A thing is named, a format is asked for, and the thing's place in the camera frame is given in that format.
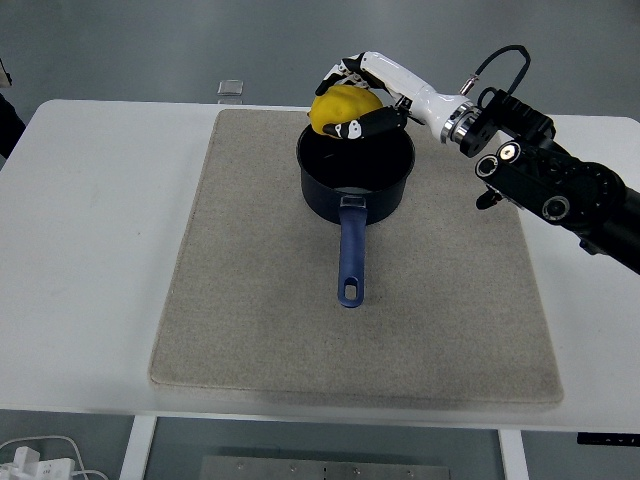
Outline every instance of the table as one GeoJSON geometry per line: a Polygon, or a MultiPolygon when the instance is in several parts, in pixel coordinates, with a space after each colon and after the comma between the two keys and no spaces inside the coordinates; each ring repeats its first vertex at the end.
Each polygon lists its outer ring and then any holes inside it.
{"type": "MultiPolygon", "coordinates": [[[[565,389],[556,409],[284,406],[154,391],[147,368],[158,320],[223,108],[302,110],[62,100],[39,108],[0,172],[1,408],[640,432],[640,277],[528,212],[521,221],[565,389]]],[[[553,118],[574,156],[640,188],[637,122],[553,118]]]]}

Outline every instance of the pot handle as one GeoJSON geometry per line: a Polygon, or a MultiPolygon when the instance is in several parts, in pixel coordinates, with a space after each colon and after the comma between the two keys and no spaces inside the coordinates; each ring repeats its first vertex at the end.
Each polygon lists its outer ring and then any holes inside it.
{"type": "Polygon", "coordinates": [[[364,231],[367,207],[363,197],[340,199],[340,268],[338,300],[348,308],[358,307],[364,300],[364,231]]]}

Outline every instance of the saucepan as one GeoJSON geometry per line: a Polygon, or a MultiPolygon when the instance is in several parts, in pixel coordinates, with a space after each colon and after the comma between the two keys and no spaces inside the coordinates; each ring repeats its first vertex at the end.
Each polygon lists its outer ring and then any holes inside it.
{"type": "Polygon", "coordinates": [[[305,128],[298,139],[303,197],[320,217],[341,226],[338,300],[364,301],[365,227],[387,218],[402,200],[414,164],[403,130],[340,140],[305,128]]]}

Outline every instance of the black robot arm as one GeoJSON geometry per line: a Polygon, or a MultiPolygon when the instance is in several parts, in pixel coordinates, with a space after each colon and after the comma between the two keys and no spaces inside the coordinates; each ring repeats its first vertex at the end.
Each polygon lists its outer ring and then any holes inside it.
{"type": "Polygon", "coordinates": [[[502,130],[513,137],[476,164],[487,185],[479,209],[506,198],[572,231],[592,255],[606,254],[640,274],[640,194],[612,170],[582,162],[558,145],[553,121],[510,94],[493,90],[460,143],[471,157],[502,130]]]}

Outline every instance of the yellow lemon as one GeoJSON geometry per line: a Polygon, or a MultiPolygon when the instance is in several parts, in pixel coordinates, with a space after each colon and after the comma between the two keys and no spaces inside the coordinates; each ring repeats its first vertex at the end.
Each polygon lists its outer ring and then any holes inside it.
{"type": "Polygon", "coordinates": [[[353,85],[334,85],[313,100],[309,111],[311,128],[326,135],[322,131],[325,125],[350,122],[378,108],[382,108],[382,102],[375,93],[353,85]]]}

